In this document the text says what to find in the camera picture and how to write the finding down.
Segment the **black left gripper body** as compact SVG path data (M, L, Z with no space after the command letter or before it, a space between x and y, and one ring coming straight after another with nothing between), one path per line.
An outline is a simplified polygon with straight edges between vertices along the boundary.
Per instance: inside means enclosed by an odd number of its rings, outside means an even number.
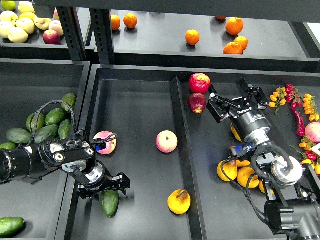
M84 176L89 182L81 183L77 187L77 193L82 199L99 200L99 193L106 190L117 190L117 183L113 180L114 177L100 161L97 161L92 171Z

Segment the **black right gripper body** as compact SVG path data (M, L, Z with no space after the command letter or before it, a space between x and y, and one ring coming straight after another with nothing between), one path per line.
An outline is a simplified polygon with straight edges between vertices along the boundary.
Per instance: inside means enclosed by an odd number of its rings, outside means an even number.
M232 124L241 140L246 140L256 130L266 134L271 130L271 124L260 109L242 110L241 115L232 119Z

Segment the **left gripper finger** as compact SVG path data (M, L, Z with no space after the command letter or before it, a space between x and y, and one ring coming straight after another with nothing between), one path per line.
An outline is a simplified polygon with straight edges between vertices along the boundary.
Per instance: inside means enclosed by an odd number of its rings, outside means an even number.
M127 190L131 188L131 181L129 177L120 172L117 176L111 177L112 187L116 190Z
M127 194L127 187L126 186L101 186L99 189L101 192L105 192L107 190L112 191L120 191L123 195Z

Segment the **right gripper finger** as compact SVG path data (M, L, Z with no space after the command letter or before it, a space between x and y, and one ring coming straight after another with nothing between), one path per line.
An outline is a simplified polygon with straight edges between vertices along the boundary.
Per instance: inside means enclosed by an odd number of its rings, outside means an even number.
M213 84L209 86L208 92L209 98L206 106L217 123L221 123L222 121L228 119L231 115L231 109L235 111L238 110L238 106L233 100L223 98L218 95Z
M237 82L237 89L241 95L241 106L249 110L265 110L268 106L268 99L261 87L254 87L245 78Z

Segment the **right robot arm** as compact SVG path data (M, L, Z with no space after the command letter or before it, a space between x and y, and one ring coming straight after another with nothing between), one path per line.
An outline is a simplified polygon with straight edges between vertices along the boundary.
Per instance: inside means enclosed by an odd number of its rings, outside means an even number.
M254 209L275 235L289 240L317 240L320 237L320 181L312 166L300 164L268 137L271 124L263 111L267 98L260 87L241 78L236 84L240 97L221 97L213 85L208 89L207 109L217 122L230 119L242 144L229 150L228 163L247 160L253 176L265 191L264 210Z

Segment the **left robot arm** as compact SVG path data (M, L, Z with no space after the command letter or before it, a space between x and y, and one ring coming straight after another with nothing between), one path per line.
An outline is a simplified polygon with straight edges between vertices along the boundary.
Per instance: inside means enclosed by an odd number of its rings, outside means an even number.
M99 199L106 190L121 191L124 195L131 187L123 172L112 176L105 165L96 160L96 151L115 140L113 133L106 139L86 138L85 130L77 130L75 114L71 114L72 137L53 138L35 143L36 131L31 131L30 141L15 149L0 151L0 183L23 181L36 184L45 176L61 170L78 183L77 192L82 199Z

